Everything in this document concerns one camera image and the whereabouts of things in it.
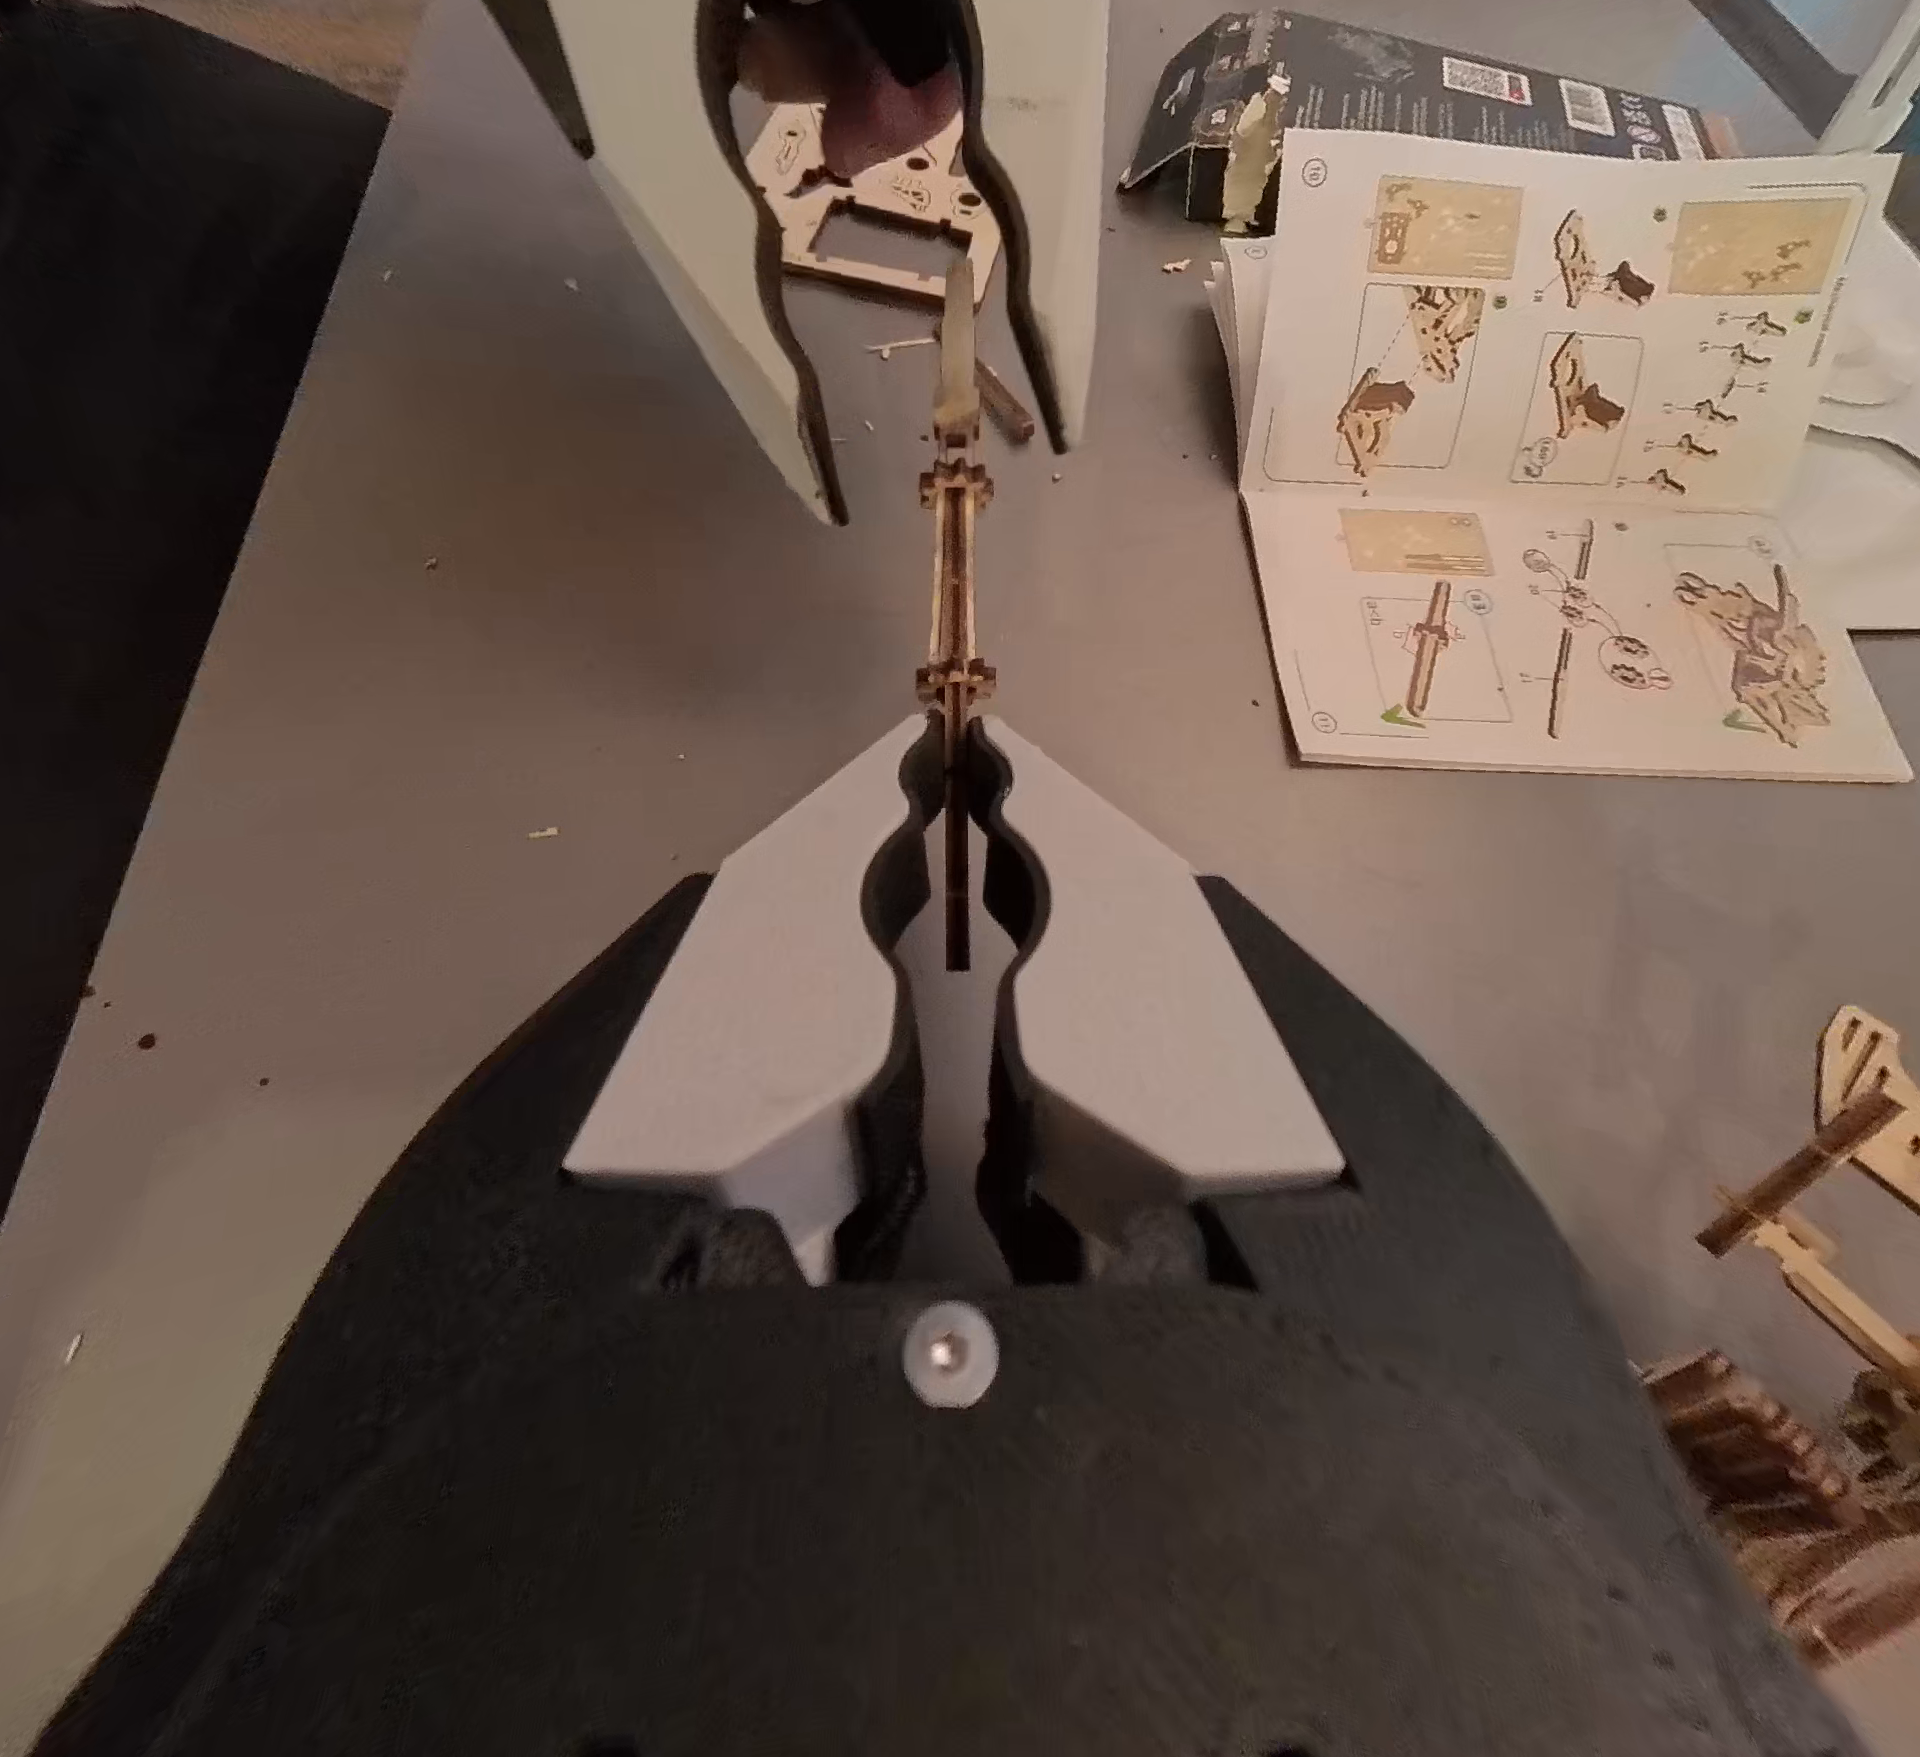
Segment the white instruction booklet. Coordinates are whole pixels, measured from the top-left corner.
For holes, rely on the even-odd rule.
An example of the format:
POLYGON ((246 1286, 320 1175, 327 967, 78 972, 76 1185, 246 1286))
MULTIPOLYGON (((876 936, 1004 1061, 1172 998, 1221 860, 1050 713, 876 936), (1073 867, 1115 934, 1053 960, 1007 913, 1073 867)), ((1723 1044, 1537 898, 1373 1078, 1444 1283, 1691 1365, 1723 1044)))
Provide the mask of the white instruction booklet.
POLYGON ((1907 784, 1783 523, 1897 171, 1289 131, 1238 494, 1300 759, 1907 784))

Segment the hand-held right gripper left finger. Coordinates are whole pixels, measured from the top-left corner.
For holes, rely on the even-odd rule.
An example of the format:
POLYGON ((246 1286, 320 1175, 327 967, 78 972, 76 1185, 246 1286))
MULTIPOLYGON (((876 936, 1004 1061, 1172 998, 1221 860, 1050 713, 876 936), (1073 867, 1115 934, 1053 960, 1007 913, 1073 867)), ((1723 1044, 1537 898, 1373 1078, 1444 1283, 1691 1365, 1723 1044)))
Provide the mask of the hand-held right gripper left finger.
POLYGON ((726 857, 563 1168, 773 1217, 817 1286, 884 1280, 924 1197, 906 930, 927 908, 939 724, 910 718, 726 857))

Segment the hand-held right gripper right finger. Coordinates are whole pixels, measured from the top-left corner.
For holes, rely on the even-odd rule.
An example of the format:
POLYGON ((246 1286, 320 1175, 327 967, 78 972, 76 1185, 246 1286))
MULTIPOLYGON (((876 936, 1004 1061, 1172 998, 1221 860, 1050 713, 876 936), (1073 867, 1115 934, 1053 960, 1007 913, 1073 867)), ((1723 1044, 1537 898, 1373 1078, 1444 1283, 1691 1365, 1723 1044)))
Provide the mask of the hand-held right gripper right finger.
POLYGON ((997 718, 970 731, 999 981, 974 1197, 1018 1286, 1131 1229, 1336 1185, 1344 1158, 1199 871, 997 718))

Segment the person's left hand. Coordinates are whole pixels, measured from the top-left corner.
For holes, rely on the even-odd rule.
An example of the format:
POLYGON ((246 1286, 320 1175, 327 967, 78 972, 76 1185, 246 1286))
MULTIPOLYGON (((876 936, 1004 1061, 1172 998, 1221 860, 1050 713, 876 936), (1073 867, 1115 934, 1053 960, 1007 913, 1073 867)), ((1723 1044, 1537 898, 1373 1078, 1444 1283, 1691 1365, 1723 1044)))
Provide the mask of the person's left hand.
POLYGON ((901 158, 963 109, 951 58, 904 80, 838 0, 751 14, 736 80, 771 108, 817 108, 822 162, 837 179, 901 158))

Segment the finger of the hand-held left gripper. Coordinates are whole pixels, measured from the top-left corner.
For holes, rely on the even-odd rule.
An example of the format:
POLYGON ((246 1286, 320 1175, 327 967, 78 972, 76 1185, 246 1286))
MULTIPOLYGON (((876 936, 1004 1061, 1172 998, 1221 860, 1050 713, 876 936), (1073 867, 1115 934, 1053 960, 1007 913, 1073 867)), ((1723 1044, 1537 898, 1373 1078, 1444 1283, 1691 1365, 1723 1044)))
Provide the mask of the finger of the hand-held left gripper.
POLYGON ((781 303, 775 213, 732 127, 738 0, 546 0, 588 170, 786 488, 849 520, 821 382, 781 303))
POLYGON ((1100 236, 1109 0, 943 0, 961 148, 1007 254, 1004 304, 1054 453, 1084 431, 1100 236))

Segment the long wooden model shaft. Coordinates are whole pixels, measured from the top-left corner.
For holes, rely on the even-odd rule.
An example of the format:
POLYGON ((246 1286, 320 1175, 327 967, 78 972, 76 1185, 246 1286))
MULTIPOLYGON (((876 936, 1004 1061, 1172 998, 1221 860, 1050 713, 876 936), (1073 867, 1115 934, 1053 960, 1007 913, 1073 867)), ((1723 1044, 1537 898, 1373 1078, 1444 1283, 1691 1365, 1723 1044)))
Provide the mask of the long wooden model shaft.
POLYGON ((972 967, 970 829, 972 743, 976 705, 997 672, 976 640, 976 520, 993 500, 980 459, 982 400, 974 352, 972 259, 947 264, 939 323, 939 376, 931 408, 930 468, 920 478, 924 508, 933 518, 933 577, 927 656, 917 694, 938 723, 943 765, 943 926, 947 972, 972 967))

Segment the black cardboard box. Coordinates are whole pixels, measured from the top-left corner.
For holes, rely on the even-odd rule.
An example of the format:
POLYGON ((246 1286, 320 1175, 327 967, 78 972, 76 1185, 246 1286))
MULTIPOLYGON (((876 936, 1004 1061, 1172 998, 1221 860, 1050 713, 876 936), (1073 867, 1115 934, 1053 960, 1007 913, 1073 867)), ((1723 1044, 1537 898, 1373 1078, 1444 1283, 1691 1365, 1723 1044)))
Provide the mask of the black cardboard box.
POLYGON ((1264 8, 1216 17, 1169 56, 1118 190, 1174 175, 1187 222, 1268 235, 1289 129, 1622 159, 1740 154, 1727 120, 1667 100, 1264 8))

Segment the person's black clothing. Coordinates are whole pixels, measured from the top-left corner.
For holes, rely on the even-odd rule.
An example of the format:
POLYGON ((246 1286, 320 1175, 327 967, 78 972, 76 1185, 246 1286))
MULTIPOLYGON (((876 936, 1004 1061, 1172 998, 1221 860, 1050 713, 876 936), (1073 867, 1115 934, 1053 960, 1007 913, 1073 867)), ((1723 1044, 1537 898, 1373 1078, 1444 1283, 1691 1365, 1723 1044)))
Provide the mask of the person's black clothing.
POLYGON ((148 10, 3 10, 3 1199, 386 121, 148 10))

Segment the wooden model frame assembly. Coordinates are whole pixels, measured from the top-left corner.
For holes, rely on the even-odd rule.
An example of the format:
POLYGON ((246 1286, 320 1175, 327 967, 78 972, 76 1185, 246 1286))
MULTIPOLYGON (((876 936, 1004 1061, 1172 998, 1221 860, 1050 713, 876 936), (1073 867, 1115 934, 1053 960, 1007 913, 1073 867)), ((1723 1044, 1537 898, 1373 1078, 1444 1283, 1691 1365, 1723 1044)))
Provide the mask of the wooden model frame assembly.
POLYGON ((1757 1249, 1860 1359, 1824 1442, 1728 1356, 1706 1347, 1637 1369, 1710 1527, 1812 1671, 1915 1630, 1918 1339, 1840 1272, 1838 1243, 1796 1210, 1840 1171, 1918 1210, 1918 1089, 1894 1025, 1842 1007, 1819 1036, 1810 1137, 1742 1192, 1723 1192, 1696 1243, 1757 1249))

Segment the white plastic object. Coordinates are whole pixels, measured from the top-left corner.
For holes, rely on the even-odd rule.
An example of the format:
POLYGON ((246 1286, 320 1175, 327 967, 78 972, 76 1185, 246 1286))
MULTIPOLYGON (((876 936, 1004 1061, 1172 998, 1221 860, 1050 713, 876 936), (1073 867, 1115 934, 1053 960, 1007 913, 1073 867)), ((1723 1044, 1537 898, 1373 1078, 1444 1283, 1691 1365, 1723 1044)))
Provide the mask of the white plastic object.
POLYGON ((1815 137, 1820 154, 1879 151, 1907 121, 1918 90, 1918 0, 1907 0, 1866 69, 1815 137))

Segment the white paper sheet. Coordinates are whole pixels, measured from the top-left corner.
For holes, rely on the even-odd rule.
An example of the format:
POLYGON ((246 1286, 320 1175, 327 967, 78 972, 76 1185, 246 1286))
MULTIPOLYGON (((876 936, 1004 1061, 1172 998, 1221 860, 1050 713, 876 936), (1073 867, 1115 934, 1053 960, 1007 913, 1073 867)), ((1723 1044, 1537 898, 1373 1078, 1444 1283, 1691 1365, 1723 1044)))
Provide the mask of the white paper sheet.
POLYGON ((1820 401, 1785 512, 1833 609, 1854 634, 1918 631, 1915 405, 1820 401))

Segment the wooden cut-out sheet frame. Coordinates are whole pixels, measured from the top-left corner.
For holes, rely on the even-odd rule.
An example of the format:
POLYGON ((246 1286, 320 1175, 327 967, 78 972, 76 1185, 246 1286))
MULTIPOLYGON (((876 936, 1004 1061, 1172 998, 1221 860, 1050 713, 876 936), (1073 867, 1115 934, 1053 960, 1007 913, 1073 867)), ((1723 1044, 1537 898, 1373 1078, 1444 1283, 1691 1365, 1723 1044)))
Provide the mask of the wooden cut-out sheet frame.
POLYGON ((947 263, 965 256, 980 300, 1002 256, 1002 235, 963 162, 963 118, 904 155, 847 177, 828 171, 818 106, 773 108, 749 174, 781 231, 781 264, 884 297, 939 303, 947 263))

